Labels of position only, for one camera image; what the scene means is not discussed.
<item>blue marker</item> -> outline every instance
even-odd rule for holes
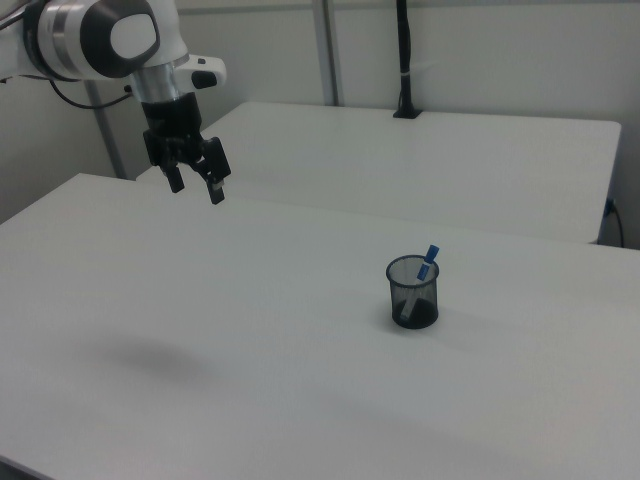
[[[436,255],[438,255],[439,251],[440,249],[435,245],[431,245],[429,247],[429,251],[424,256],[424,260],[422,261],[422,266],[420,267],[420,271],[418,272],[414,285],[418,285],[419,283],[424,282],[424,280],[427,278],[427,275],[429,274],[429,269],[431,268],[431,265],[433,265],[433,262],[436,259]],[[407,322],[411,317],[411,313],[413,312],[413,307],[415,307],[417,297],[418,297],[418,289],[414,288],[411,290],[411,293],[407,297],[407,301],[405,302],[404,308],[402,309],[402,313],[400,314],[400,318],[403,321]]]

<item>white table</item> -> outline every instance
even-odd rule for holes
[[[384,271],[439,245],[440,319]],[[630,479],[640,254],[79,176],[0,226],[0,455],[56,480]]]
[[[613,122],[247,103],[205,130],[257,200],[594,242],[620,136]],[[183,167],[187,194],[205,197]],[[142,182],[167,187],[151,169]]]

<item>white wall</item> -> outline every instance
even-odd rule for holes
[[[290,9],[280,4],[296,3]],[[181,9],[182,36],[192,53],[222,58],[225,86],[198,92],[203,128],[245,101],[324,104],[313,12],[306,2],[241,2],[241,12],[223,0],[183,0],[178,7],[215,7],[211,13]],[[265,6],[277,5],[275,10]],[[104,100],[121,94],[122,84],[100,85]],[[107,113],[129,178],[149,165],[142,140],[146,121],[136,102]]]
[[[393,2],[356,3],[380,6],[335,3],[345,105],[394,108]],[[409,17],[414,68],[430,65],[413,75],[419,107],[620,122],[612,193],[628,244],[640,248],[640,4],[422,7]],[[605,240],[616,244],[611,227]]]
[[[61,86],[88,103],[82,84]],[[113,176],[92,112],[63,103],[48,82],[0,84],[0,223],[78,173]]]

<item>black cable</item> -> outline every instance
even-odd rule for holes
[[[112,107],[113,105],[117,105],[120,102],[124,102],[126,99],[133,97],[132,94],[127,93],[126,95],[123,95],[120,98],[116,98],[115,100],[109,102],[109,103],[103,103],[102,105],[83,105],[81,103],[77,103],[74,102],[73,100],[71,100],[70,98],[67,98],[58,88],[58,86],[55,84],[55,82],[53,80],[49,80],[49,83],[51,84],[51,86],[53,87],[53,91],[56,92],[58,94],[58,96],[64,100],[65,102],[67,102],[69,105],[72,105],[76,108],[81,108],[83,110],[100,110],[102,108],[107,108],[107,107]]]
[[[22,20],[22,17],[24,16],[23,8],[28,3],[29,0],[22,0],[17,5],[14,5],[13,8],[3,13],[0,17],[0,31]]]
[[[615,213],[616,219],[618,220],[618,230],[620,232],[620,248],[624,248],[624,231],[622,229],[622,219],[620,218],[618,207],[616,207],[615,204],[611,207],[611,213]]]

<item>black stand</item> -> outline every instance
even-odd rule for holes
[[[395,118],[414,119],[422,110],[416,110],[411,101],[411,30],[407,17],[407,0],[396,0],[398,12],[398,44],[400,46],[400,105]]]

